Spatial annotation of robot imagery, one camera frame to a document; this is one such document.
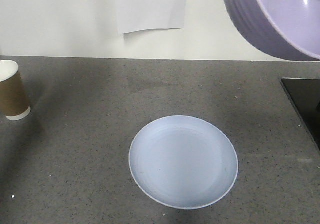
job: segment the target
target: purple bowl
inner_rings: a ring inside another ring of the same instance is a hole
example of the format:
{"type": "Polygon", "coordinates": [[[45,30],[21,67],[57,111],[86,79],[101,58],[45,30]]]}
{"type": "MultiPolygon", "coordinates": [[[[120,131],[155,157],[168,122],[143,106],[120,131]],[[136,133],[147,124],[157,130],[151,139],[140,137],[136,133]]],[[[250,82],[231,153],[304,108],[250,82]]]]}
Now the purple bowl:
{"type": "Polygon", "coordinates": [[[320,60],[320,0],[224,0],[235,27],[260,51],[320,60]]]}

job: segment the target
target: white paper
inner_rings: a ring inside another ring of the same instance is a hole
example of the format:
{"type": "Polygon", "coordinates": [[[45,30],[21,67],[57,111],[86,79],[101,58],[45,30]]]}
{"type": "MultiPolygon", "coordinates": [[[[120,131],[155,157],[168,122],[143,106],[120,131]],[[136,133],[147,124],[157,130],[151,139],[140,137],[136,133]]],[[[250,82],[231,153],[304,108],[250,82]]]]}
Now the white paper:
{"type": "Polygon", "coordinates": [[[184,27],[186,0],[116,0],[118,32],[184,27]]]}

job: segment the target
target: paper cup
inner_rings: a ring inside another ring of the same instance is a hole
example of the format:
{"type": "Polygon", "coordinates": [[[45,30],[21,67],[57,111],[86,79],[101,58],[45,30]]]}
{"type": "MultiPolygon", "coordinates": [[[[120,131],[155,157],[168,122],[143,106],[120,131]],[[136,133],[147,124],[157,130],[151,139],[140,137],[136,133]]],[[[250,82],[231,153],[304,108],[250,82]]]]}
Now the paper cup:
{"type": "Polygon", "coordinates": [[[13,60],[0,61],[0,112],[11,121],[29,115],[30,102],[22,83],[19,65],[13,60]]]}

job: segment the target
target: plate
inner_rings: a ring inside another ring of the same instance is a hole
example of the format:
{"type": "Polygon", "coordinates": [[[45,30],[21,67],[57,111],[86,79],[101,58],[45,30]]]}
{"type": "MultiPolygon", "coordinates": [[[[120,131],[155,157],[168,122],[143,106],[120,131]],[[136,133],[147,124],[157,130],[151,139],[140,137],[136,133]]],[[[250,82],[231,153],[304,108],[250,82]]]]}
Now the plate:
{"type": "Polygon", "coordinates": [[[222,131],[183,115],[146,125],[131,144],[129,166],[146,195],[184,210],[222,199],[233,187],[239,168],[236,151],[222,131]]]}

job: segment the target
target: black stove top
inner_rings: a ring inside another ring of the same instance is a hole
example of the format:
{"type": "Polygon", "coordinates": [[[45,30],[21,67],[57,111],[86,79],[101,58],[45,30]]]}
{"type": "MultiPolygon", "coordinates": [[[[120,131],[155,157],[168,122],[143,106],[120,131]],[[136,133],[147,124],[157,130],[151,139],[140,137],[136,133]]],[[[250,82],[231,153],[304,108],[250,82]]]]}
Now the black stove top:
{"type": "Polygon", "coordinates": [[[320,79],[283,78],[282,83],[320,148],[320,79]]]}

